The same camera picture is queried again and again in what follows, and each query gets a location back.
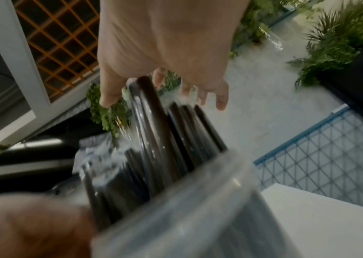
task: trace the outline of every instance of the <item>plastic wrapper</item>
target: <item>plastic wrapper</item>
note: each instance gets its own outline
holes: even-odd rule
[[[93,136],[75,157],[100,230],[94,258],[298,257],[200,107],[164,109],[148,77],[129,101],[134,141]]]

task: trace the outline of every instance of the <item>blue edge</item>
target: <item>blue edge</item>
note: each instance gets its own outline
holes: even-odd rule
[[[319,123],[315,124],[314,126],[310,127],[306,131],[298,134],[297,136],[295,136],[294,138],[292,138],[289,141],[285,142],[284,144],[276,147],[274,150],[271,150],[270,152],[268,152],[267,154],[265,154],[263,157],[260,157],[259,159],[255,160],[254,161],[254,165],[257,166],[257,165],[261,164],[262,162],[264,162],[265,160],[273,157],[279,151],[285,149],[286,147],[290,146],[294,142],[297,142],[298,140],[302,139],[303,137],[305,137],[306,135],[310,134],[314,130],[316,130],[316,129],[322,127],[323,125],[325,125],[326,123],[332,121],[336,117],[341,116],[342,114],[344,114],[348,110],[350,110],[350,107],[349,106],[344,107],[343,109],[341,109],[340,111],[338,111],[338,112],[336,112],[334,114],[331,114],[330,116],[328,116],[327,118],[323,119],[322,121],[320,121]]]

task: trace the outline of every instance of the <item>finger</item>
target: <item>finger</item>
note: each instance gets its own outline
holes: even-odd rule
[[[186,79],[181,78],[181,85],[180,85],[180,95],[181,96],[189,96],[191,87],[193,85],[188,82]]]
[[[127,79],[121,77],[112,69],[105,69],[100,65],[100,100],[99,104],[108,108],[118,102],[122,96],[122,88]]]
[[[153,72],[153,84],[156,88],[163,85],[164,79],[167,76],[167,69],[164,67],[157,68]]]
[[[229,98],[229,85],[224,79],[221,81],[221,85],[217,88],[215,94],[217,95],[215,106],[218,110],[222,111],[227,107]]]
[[[197,104],[204,106],[207,101],[208,92],[206,90],[198,89],[197,92]]]

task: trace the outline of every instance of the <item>blue grid mat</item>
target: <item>blue grid mat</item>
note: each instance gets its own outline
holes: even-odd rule
[[[261,190],[279,183],[363,206],[363,119],[346,107],[254,164]]]

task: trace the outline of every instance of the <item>hand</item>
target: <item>hand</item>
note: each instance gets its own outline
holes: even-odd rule
[[[44,196],[0,196],[0,258],[85,258],[90,211]]]
[[[197,86],[205,104],[209,92],[216,107],[228,102],[223,79],[236,27],[249,0],[101,0],[98,61],[100,104],[111,106],[121,97],[128,78],[154,71],[159,87],[167,69],[179,74],[180,91]]]

